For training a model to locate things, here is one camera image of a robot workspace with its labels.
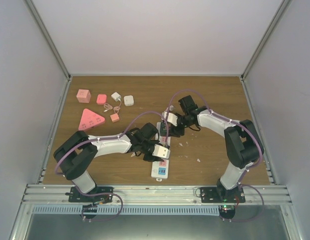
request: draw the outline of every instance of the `pink triangle block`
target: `pink triangle block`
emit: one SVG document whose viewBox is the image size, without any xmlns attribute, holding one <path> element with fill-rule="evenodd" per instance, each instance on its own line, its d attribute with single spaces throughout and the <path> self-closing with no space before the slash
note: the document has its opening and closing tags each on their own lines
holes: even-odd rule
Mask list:
<svg viewBox="0 0 310 240">
<path fill-rule="evenodd" d="M 85 108 L 81 116 L 78 130 L 87 131 L 105 123 L 105 118 Z"/>
</svg>

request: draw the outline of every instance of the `power strip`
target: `power strip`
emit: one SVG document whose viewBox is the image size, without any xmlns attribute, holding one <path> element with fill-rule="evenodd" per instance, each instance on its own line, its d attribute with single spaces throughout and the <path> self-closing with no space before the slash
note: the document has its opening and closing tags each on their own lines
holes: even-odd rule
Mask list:
<svg viewBox="0 0 310 240">
<path fill-rule="evenodd" d="M 156 127 L 158 131 L 160 132 L 160 125 L 161 123 L 158 122 Z M 165 136 L 160 136 L 156 135 L 156 139 L 159 139 L 159 142 L 165 145 Z M 168 138 L 168 146 L 170 147 L 170 139 L 171 137 Z M 164 160 L 164 161 L 154 161 L 152 168 L 151 168 L 151 177 L 156 179 L 158 182 L 161 182 L 162 180 L 168 179 L 168 167 L 169 167 L 169 160 Z"/>
</svg>

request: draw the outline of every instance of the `white power adapter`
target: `white power adapter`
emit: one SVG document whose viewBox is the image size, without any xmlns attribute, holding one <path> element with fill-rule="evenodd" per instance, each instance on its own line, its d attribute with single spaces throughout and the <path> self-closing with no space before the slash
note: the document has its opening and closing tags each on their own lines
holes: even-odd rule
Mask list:
<svg viewBox="0 0 310 240">
<path fill-rule="evenodd" d="M 131 95 L 124 96 L 124 104 L 125 106 L 132 106 L 134 104 L 134 97 Z"/>
<path fill-rule="evenodd" d="M 121 99 L 121 96 L 119 95 L 119 93 L 114 92 L 113 94 L 111 94 L 111 98 L 118 102 Z"/>
</svg>

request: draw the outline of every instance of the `white robotic arm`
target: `white robotic arm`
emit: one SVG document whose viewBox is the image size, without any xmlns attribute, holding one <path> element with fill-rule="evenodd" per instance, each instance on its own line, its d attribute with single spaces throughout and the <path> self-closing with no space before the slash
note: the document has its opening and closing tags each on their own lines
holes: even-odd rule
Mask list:
<svg viewBox="0 0 310 240">
<path fill-rule="evenodd" d="M 77 131 L 55 151 L 54 158 L 59 162 L 78 143 L 91 141 L 79 148 L 82 150 L 79 154 L 72 152 L 60 164 L 64 176 L 86 194 L 97 186 L 87 171 L 93 158 L 114 153 L 140 152 L 148 162 L 168 159 L 170 150 L 160 145 L 158 140 L 152 140 L 156 134 L 157 128 L 151 123 L 145 124 L 141 129 L 134 128 L 122 136 L 92 136 Z"/>
<path fill-rule="evenodd" d="M 263 153 L 263 146 L 255 127 L 249 120 L 241 122 L 237 120 L 224 120 L 222 117 L 218 117 L 213 111 L 209 111 L 206 107 L 198 107 L 191 96 L 183 97 L 179 100 L 179 104 L 185 115 L 177 113 L 168 114 L 167 121 L 171 123 L 171 136 L 183 136 L 185 128 L 191 128 L 195 125 L 197 127 L 196 131 L 199 131 L 201 127 L 208 128 L 225 138 L 227 156 L 230 162 L 223 176 L 217 181 L 218 194 L 224 200 L 236 191 L 236 187 L 243 173 L 259 157 L 257 147 L 250 136 L 233 122 L 238 122 L 249 129 L 259 143 Z"/>
</svg>

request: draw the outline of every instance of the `white wall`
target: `white wall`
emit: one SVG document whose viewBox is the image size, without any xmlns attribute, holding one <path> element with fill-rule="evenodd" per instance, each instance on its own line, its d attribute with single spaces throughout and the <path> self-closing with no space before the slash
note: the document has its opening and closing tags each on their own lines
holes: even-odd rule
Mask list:
<svg viewBox="0 0 310 240">
<path fill-rule="evenodd" d="M 0 0 L 0 240 L 35 183 L 65 77 L 22 0 Z"/>
<path fill-rule="evenodd" d="M 240 75 L 281 0 L 34 0 L 71 74 Z"/>
<path fill-rule="evenodd" d="M 293 0 L 247 84 L 280 184 L 310 240 L 310 0 Z"/>
</svg>

